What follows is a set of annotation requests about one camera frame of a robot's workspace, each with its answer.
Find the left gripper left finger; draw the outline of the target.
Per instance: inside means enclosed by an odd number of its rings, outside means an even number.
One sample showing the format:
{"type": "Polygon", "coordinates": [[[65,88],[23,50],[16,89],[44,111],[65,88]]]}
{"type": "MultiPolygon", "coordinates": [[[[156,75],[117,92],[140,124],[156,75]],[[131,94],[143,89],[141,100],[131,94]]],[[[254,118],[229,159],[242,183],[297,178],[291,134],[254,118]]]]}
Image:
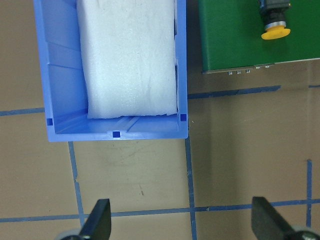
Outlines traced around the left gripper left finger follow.
{"type": "Polygon", "coordinates": [[[109,240],[111,236],[110,200],[99,199],[79,231],[64,232],[60,240],[109,240]]]}

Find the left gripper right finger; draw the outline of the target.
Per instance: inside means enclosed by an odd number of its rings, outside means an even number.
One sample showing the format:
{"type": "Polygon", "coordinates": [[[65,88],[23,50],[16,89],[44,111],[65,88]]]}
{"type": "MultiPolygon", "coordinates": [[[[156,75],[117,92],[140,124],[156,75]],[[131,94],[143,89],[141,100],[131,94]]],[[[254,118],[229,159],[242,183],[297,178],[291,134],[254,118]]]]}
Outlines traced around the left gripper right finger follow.
{"type": "Polygon", "coordinates": [[[251,229],[258,240],[318,240],[320,235],[309,227],[293,227],[262,196],[251,203],[251,229]]]}

